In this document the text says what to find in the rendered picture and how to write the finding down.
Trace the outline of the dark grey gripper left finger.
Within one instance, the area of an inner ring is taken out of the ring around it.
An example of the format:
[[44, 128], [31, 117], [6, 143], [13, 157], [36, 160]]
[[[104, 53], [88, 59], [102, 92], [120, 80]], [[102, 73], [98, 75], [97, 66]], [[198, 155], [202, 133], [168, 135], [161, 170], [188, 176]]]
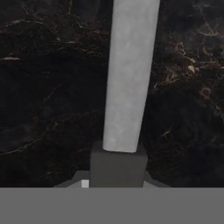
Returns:
[[56, 185], [55, 188], [106, 187], [118, 156], [118, 152], [104, 150], [102, 141], [95, 142], [90, 152], [89, 170], [77, 171], [72, 178]]

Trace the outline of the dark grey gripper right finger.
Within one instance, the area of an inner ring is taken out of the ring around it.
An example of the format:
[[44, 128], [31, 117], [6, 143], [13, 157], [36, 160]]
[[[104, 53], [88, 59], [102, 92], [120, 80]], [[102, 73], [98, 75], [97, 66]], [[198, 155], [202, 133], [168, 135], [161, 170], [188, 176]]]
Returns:
[[168, 185], [155, 180], [147, 171], [148, 155], [142, 145], [136, 152], [120, 153], [119, 186], [120, 187], [163, 187]]

